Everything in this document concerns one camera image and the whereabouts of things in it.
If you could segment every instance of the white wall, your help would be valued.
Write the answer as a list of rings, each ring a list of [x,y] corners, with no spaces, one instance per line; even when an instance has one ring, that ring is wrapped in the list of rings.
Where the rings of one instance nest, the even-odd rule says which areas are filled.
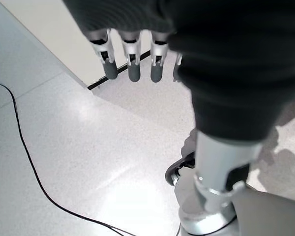
[[[80,32],[61,0],[0,0],[0,2],[86,85],[104,76],[90,43]],[[117,67],[125,64],[122,44],[112,32]],[[149,50],[143,34],[142,52]]]

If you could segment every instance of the floor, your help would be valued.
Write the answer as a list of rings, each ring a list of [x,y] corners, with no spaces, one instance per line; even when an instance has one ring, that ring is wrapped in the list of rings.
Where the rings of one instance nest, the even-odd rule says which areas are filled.
[[[164,173],[194,127],[189,92],[173,82],[175,54],[169,53],[157,84],[149,79],[147,58],[138,83],[124,71],[89,91],[3,15],[0,45],[0,82],[17,97],[25,142],[50,197],[138,236],[175,235],[178,205]],[[295,199],[295,103],[252,169],[253,187]],[[0,87],[0,236],[9,235],[116,234],[46,199],[22,147],[11,98]]]

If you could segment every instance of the black cable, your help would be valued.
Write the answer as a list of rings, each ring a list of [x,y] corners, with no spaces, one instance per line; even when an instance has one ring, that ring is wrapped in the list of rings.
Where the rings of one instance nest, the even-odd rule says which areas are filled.
[[[25,141],[24,141],[23,134],[22,134],[22,130],[21,130],[21,126],[20,126],[19,114],[18,114],[18,110],[17,110],[17,106],[16,106],[16,100],[15,100],[15,97],[14,97],[12,91],[11,91],[7,86],[5,86],[5,85],[3,85],[3,84],[1,84],[1,83],[0,83],[0,86],[2,86],[3,88],[5,88],[5,89],[10,93],[10,95],[11,95],[11,98],[12,98],[12,101],[13,101],[13,107],[14,107],[15,118],[16,118],[16,122],[17,122],[17,125],[18,125],[18,130],[19,130],[20,139],[21,139],[21,141],[22,141],[22,144],[23,144],[24,150],[25,150],[25,152],[26,152],[26,155],[28,156],[28,159],[29,159],[30,165],[31,165],[31,167],[32,167],[32,169],[33,169],[33,172],[34,172],[34,175],[35,175],[36,180],[37,180],[37,182],[38,182],[38,185],[39,185],[40,189],[42,190],[42,192],[44,193],[45,197],[46,197],[46,198],[47,198],[52,204],[54,204],[56,207],[58,207],[59,209],[65,211],[65,212],[67,212],[67,213],[69,213],[69,214],[71,214],[71,215],[74,215],[74,216],[76,216],[76,217],[78,217],[78,218],[80,218],[80,219],[87,220],[87,221],[93,222],[93,223],[95,223],[95,224],[102,225],[102,226],[104,226],[104,227],[106,227],[106,228],[108,228],[108,229],[114,231],[116,234],[118,234],[118,235],[120,235],[120,236],[124,236],[124,235],[121,234],[120,232],[118,232],[117,230],[119,230],[119,231],[121,231],[121,232],[124,232],[124,233],[126,233],[126,234],[128,234],[128,235],[131,235],[131,236],[136,236],[136,235],[134,235],[134,234],[132,234],[132,233],[129,233],[129,232],[125,231],[125,230],[119,229],[119,228],[117,228],[117,227],[115,227],[115,226],[112,226],[112,225],[106,224],[106,223],[104,223],[104,222],[101,222],[101,221],[98,221],[98,220],[94,220],[94,219],[88,218],[88,217],[86,217],[86,216],[79,215],[79,214],[77,214],[77,213],[75,213],[75,212],[72,212],[72,211],[70,211],[70,210],[64,208],[63,206],[59,205],[58,203],[56,203],[56,202],[55,202],[55,201],[54,201],[54,200],[48,195],[48,193],[47,193],[46,190],[44,189],[44,187],[43,187],[43,185],[42,185],[42,183],[41,183],[41,181],[40,181],[40,179],[39,179],[39,176],[38,176],[38,174],[37,174],[36,168],[35,168],[35,166],[34,166],[34,164],[33,164],[32,159],[31,159],[31,156],[30,156],[29,150],[28,150],[28,148],[27,148],[27,146],[26,146],[26,143],[25,143]],[[180,225],[179,225],[178,232],[177,232],[176,236],[178,236],[179,231],[180,231]]]

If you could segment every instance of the black baseboard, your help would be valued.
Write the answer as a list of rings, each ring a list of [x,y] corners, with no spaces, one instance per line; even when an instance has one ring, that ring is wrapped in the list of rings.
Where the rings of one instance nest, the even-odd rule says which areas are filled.
[[[140,60],[143,60],[143,59],[147,58],[147,57],[150,56],[150,55],[151,55],[151,51],[149,50],[149,51],[143,53],[143,54],[140,56]],[[117,69],[117,72],[118,72],[118,74],[119,74],[119,73],[125,71],[126,69],[127,69],[127,64],[125,64],[125,65],[119,67],[119,68]],[[96,83],[91,84],[90,86],[88,86],[88,89],[91,90],[91,89],[93,89],[93,88],[95,88],[95,87],[101,85],[102,83],[106,82],[107,80],[109,80],[109,79],[108,79],[106,76],[104,76],[104,77],[102,77],[99,81],[97,81]]]

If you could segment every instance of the robotic arm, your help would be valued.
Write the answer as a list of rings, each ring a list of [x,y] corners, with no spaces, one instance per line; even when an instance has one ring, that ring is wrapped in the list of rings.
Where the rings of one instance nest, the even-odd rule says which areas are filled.
[[[195,152],[166,173],[182,236],[295,236],[295,202],[247,189],[284,106],[295,99],[295,0],[63,0],[107,78],[117,77],[109,30],[123,40],[129,78],[140,78],[140,31],[150,30],[151,79],[168,47],[190,89]]]

